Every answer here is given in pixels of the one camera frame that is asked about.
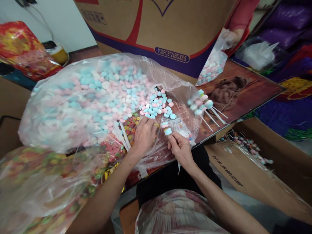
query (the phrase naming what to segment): plastic bag of candy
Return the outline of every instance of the plastic bag of candy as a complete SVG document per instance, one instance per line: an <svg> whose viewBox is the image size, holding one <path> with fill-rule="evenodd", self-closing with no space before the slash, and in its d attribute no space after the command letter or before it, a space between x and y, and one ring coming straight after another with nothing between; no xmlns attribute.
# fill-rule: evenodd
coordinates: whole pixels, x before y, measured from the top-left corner
<svg viewBox="0 0 312 234"><path fill-rule="evenodd" d="M13 65L34 81L62 69L21 21L0 24L0 61Z"/></svg>
<svg viewBox="0 0 312 234"><path fill-rule="evenodd" d="M204 85L223 72L228 57L222 50L229 49L233 45L233 37L230 36L229 32L227 29L219 35L195 86Z"/></svg>
<svg viewBox="0 0 312 234"><path fill-rule="evenodd" d="M109 169L109 144L66 156L20 147L0 164L1 233L65 233Z"/></svg>
<svg viewBox="0 0 312 234"><path fill-rule="evenodd" d="M201 117L192 114L187 100L197 95L196 88L155 61L132 54L79 61L38 82L21 120L20 139L26 146L58 153L77 147L98 147L109 133L116 135L114 122L120 121L123 128L129 126L129 120L149 103L156 87L166 91L174 103L172 111L184 120L189 135L195 139ZM148 155L166 145L158 134ZM153 166L167 162L160 160Z"/></svg>

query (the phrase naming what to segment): tabletop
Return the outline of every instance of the tabletop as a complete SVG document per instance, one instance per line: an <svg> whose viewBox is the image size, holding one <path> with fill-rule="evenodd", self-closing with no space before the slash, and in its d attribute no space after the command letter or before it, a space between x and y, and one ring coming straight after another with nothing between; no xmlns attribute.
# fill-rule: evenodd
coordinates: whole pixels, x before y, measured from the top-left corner
<svg viewBox="0 0 312 234"><path fill-rule="evenodd" d="M86 49L75 51L70 53L71 59L69 63L80 61L82 59L93 58L101 56L102 53L97 46L92 46ZM280 93L284 91L284 88L279 84L261 76L252 70L249 70L231 60L226 62L223 73L221 73L215 80L197 87L197 89L202 89L205 94L208 94L210 91L214 90L216 84L220 83L223 79L230 79L235 76L241 76L245 78L250 78L250 82L247 86L240 91L238 100L235 106L227 111L224 111L228 119L222 117L226 121L227 125L240 119L244 115L253 111L254 109L260 107L264 103L273 99ZM213 132L208 128L208 126L202 122L198 136L196 138L196 146L204 143L209 138L213 137L218 131L225 128L227 125L222 124L221 121L217 118L214 120L219 124L219 127L206 115L204 119L210 125ZM148 176L155 173L158 170L161 170L164 166L147 169ZM129 189L136 185L142 179L138 171L132 171L128 176L126 181L126 188Z"/></svg>

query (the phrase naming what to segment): brown cloth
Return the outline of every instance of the brown cloth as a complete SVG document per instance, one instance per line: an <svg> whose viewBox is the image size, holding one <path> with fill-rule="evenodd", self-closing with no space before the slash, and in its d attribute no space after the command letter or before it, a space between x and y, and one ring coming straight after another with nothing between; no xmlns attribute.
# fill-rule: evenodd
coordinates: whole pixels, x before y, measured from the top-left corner
<svg viewBox="0 0 312 234"><path fill-rule="evenodd" d="M236 104L240 90L246 87L250 80L240 76L224 79L215 86L214 91L208 93L208 98L219 111L231 109Z"/></svg>

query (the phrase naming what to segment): black pants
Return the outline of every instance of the black pants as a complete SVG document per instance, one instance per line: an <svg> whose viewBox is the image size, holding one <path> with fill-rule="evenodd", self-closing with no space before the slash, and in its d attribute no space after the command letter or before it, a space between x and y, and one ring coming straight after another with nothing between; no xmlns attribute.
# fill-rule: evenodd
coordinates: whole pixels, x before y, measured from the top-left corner
<svg viewBox="0 0 312 234"><path fill-rule="evenodd" d="M209 166L209 157L204 146L200 145L193 149L192 155L195 163L205 175L222 189L221 180ZM204 196L194 179L184 168L180 168L179 175L178 171L178 162L174 161L139 183L136 187L136 197L139 201L139 207L141 208L141 206L150 199L173 189L188 189Z"/></svg>

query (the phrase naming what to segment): person's right hand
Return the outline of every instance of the person's right hand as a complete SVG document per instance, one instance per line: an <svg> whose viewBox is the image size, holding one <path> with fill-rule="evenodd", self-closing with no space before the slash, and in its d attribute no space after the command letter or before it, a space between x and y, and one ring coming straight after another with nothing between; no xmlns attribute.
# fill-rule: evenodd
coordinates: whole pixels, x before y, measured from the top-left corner
<svg viewBox="0 0 312 234"><path fill-rule="evenodd" d="M178 162L186 170L195 164L191 153L191 145L189 140L174 132L168 135L168 149L172 151Z"/></svg>

